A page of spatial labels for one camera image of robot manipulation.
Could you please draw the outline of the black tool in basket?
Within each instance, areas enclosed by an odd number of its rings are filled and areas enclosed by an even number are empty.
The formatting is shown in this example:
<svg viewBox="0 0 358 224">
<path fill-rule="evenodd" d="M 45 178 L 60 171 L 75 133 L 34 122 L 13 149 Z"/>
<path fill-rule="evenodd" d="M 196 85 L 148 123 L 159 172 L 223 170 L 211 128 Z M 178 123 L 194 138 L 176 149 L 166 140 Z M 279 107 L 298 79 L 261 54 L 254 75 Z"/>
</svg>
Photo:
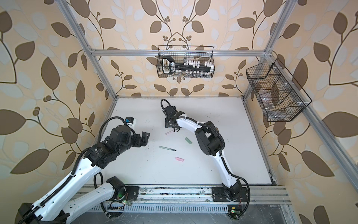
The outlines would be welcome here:
<svg viewBox="0 0 358 224">
<path fill-rule="evenodd" d="M 164 56 L 160 60 L 159 67 L 164 74 L 188 74 L 188 75 L 201 75 L 213 74 L 215 66 L 211 61 L 201 62 L 200 60 L 190 59 L 188 57 L 174 59 L 171 56 Z"/>
</svg>

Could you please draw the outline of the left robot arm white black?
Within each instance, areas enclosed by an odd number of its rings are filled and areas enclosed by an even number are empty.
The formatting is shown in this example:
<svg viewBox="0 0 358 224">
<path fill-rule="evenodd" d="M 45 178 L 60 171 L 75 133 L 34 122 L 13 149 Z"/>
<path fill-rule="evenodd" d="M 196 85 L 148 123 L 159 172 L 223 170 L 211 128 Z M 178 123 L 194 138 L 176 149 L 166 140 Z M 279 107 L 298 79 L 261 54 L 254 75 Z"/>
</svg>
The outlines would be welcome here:
<svg viewBox="0 0 358 224">
<path fill-rule="evenodd" d="M 126 121 L 112 129 L 104 141 L 85 149 L 75 161 L 72 171 L 52 190 L 34 203 L 23 203 L 18 210 L 18 224 L 70 224 L 92 207 L 113 199 L 126 201 L 129 194 L 125 184 L 111 177 L 94 190 L 74 199 L 73 196 L 117 157 L 132 147 L 145 147 L 150 134 L 141 134 L 128 126 Z"/>
</svg>

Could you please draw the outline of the green pen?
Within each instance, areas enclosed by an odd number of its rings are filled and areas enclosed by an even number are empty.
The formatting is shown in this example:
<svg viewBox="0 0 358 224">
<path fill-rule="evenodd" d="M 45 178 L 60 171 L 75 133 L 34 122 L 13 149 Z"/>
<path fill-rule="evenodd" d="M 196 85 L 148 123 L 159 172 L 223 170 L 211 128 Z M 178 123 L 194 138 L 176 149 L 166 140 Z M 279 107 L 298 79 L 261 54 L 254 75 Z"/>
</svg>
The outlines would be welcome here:
<svg viewBox="0 0 358 224">
<path fill-rule="evenodd" d="M 164 149 L 164 150 L 169 150 L 169 151 L 174 151 L 174 152 L 177 152 L 177 150 L 176 150 L 176 149 L 169 148 L 169 147 L 159 146 L 159 148 Z"/>
</svg>

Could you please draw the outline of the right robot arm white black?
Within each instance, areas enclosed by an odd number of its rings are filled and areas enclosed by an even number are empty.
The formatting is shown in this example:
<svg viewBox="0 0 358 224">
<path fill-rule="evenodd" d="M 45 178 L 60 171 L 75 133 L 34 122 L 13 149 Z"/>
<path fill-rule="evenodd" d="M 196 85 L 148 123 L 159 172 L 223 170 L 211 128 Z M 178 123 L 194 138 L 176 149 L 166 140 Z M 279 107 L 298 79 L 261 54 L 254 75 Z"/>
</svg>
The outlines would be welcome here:
<svg viewBox="0 0 358 224">
<path fill-rule="evenodd" d="M 245 178 L 235 175 L 231 171 L 224 155 L 225 141 L 223 136 L 212 122 L 203 123 L 196 121 L 188 117 L 184 112 L 177 111 L 176 107 L 171 105 L 166 99 L 161 99 L 160 106 L 165 115 L 166 126 L 172 127 L 174 132 L 186 129 L 194 133 L 201 151 L 213 159 L 222 180 L 223 193 L 220 196 L 231 202 L 241 199 L 240 193 L 243 192 L 242 183 L 245 183 L 247 189 L 245 193 L 247 196 L 245 207 L 238 210 L 230 210 L 227 214 L 231 219 L 240 219 L 250 204 L 250 186 Z"/>
</svg>

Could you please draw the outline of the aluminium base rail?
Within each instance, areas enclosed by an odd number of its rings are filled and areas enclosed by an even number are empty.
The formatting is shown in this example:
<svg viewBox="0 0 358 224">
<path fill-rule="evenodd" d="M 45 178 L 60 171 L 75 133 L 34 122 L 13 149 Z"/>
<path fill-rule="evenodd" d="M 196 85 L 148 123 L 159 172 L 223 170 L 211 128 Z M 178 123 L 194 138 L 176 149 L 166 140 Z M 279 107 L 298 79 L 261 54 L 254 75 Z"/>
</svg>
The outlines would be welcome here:
<svg viewBox="0 0 358 224">
<path fill-rule="evenodd" d="M 285 187 L 273 185 L 243 186 L 235 201 L 224 197 L 220 185 L 127 185 L 121 202 L 103 203 L 108 212 L 126 213 L 228 213 L 249 205 L 285 208 L 291 200 Z"/>
</svg>

